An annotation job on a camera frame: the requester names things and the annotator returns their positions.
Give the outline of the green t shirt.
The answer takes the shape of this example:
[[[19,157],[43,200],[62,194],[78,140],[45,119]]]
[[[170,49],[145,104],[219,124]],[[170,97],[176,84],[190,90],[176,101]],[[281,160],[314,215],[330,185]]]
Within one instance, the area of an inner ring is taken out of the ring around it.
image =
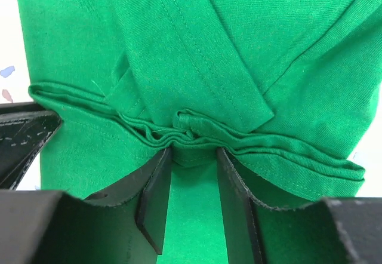
[[[353,197],[381,0],[18,0],[41,185],[83,198],[172,150],[159,263],[227,263],[217,149],[291,199]]]

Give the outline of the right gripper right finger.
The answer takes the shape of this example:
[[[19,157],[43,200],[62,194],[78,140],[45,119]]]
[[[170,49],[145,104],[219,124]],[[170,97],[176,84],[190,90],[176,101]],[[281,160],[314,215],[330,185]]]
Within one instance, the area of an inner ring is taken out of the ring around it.
[[[381,199],[291,196],[217,150],[230,263],[380,263]]]

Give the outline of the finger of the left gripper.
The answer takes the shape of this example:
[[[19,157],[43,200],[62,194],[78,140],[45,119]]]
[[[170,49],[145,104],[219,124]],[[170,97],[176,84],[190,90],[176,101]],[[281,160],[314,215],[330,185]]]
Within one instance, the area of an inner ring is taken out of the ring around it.
[[[62,119],[35,102],[1,105],[1,189],[15,190]]]

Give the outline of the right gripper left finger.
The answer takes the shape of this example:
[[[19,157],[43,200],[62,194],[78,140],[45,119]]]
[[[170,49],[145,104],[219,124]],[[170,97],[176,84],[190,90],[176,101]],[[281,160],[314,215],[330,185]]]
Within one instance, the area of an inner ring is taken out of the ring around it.
[[[163,252],[171,149],[112,185],[75,198],[63,191],[1,191],[2,263],[156,263]]]

